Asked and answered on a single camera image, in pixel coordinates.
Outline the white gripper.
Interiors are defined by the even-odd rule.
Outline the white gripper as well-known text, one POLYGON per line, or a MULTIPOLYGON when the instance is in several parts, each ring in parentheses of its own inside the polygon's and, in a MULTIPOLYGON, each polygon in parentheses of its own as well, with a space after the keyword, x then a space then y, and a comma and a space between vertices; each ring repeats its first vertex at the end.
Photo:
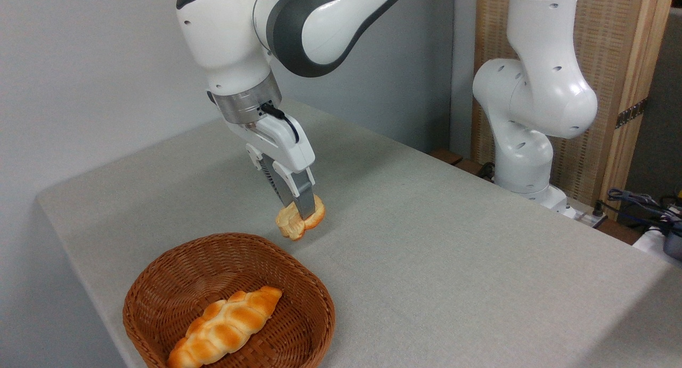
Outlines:
POLYGON ((265 114, 248 125, 226 121, 229 130, 246 140, 246 149, 256 169, 261 170, 284 206, 294 203, 301 218, 316 208, 309 166, 316 159, 302 126, 285 115, 278 119, 265 114))

